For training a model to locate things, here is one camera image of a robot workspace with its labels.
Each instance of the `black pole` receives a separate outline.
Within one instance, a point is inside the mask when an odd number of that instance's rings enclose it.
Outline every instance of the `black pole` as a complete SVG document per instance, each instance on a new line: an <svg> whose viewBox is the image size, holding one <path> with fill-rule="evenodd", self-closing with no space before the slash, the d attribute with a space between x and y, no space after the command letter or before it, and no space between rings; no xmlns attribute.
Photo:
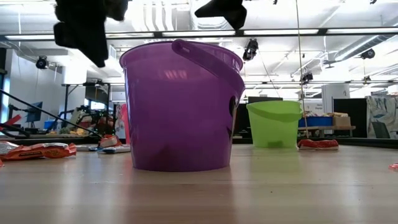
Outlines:
<svg viewBox="0 0 398 224"><path fill-rule="evenodd" d="M58 117L58 116L52 115L51 113L49 113L49 112L43 110L42 108L38 108L37 106L34 106L34 105L30 104L30 103L27 103L27 102L25 102L25 101L23 101L23 100L20 100L19 98L16 98L15 96L12 96L11 94L9 94L8 92L6 92L6 91L4 91L4 90L2 90L2 89L0 89L0 92L1 92L2 94L6 95L6 96L8 96L8 97L10 97L10 98L12 98L12 99L18 101L18 102L20 102L20 103L23 103L23 104L25 104L25 105L27 105L27 106L30 106L30 107L32 107L32 108L35 108L35 109L41 111L41 112L43 112L43 113L45 113L45 114L47 114L47 115L50 115L50 116L53 117L53 118L58 118L58 119L60 119L60 120L63 121L63 122L66 122L66 123L68 123L68 124L71 124L71 125L73 125L73 126L75 126L75 127L77 127L77 128L81 128L81 129L83 129L83 130L85 130L85 131L88 131L89 133L93 133L93 134L95 134L96 136L102 138L101 135L99 135L98 133L96 133L96 132L94 132L94 131L92 131L92 130L89 130L89 129L84 128L84 127L82 127L82 126L80 126L80 125L77 125L77 124L73 124L72 122L67 121L67 120L65 120L65 119L62 119L62 118L60 118L60 117Z"/></svg>
<svg viewBox="0 0 398 224"><path fill-rule="evenodd" d="M67 119L69 87L70 87L70 85L67 84L67 85L66 85L66 89L67 89L67 90L66 90L66 92L65 92L65 107L63 108L63 112L64 112L63 118L64 118L64 119Z"/></svg>
<svg viewBox="0 0 398 224"><path fill-rule="evenodd" d="M105 121L105 131L108 128L108 119L109 119L109 101L111 100L111 84L108 83L108 99L106 100L106 121Z"/></svg>

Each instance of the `computer monitor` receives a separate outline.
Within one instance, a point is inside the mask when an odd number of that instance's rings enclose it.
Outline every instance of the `computer monitor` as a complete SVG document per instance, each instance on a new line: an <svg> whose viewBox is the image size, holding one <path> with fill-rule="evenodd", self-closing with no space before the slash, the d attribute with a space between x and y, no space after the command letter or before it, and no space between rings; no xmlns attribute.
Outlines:
<svg viewBox="0 0 398 224"><path fill-rule="evenodd" d="M33 106L36 106L38 108L43 108L43 102L38 102L38 103L32 103ZM28 112L27 112L27 117L26 117L26 122L32 123L35 121L40 121L42 119L42 112L33 108L33 107L28 107Z"/></svg>

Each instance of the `cardboard box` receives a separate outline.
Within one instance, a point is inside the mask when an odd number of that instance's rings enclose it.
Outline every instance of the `cardboard box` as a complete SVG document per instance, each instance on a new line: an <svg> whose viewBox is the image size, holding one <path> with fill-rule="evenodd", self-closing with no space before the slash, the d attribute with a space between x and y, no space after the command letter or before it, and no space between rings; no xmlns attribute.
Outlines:
<svg viewBox="0 0 398 224"><path fill-rule="evenodd" d="M350 117L333 117L333 125L339 127L350 127L351 118Z"/></svg>

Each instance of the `purple bucket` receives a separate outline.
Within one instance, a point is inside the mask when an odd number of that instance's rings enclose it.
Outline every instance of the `purple bucket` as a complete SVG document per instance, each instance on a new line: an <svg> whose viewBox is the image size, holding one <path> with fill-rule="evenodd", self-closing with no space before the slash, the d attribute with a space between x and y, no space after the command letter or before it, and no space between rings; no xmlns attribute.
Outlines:
<svg viewBox="0 0 398 224"><path fill-rule="evenodd" d="M133 165L155 171L226 167L243 63L217 45L175 40L120 58Z"/></svg>

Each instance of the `orange candy wrapper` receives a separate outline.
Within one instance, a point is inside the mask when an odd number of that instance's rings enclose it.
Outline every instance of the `orange candy wrapper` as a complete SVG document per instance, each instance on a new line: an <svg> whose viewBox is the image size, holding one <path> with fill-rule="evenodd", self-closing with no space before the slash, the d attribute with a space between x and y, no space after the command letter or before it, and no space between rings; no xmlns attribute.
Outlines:
<svg viewBox="0 0 398 224"><path fill-rule="evenodd" d="M0 156L0 167L2 166L1 160L16 161L40 157L58 159L75 155L76 146L74 144L42 143L33 146L18 146L7 154Z"/></svg>

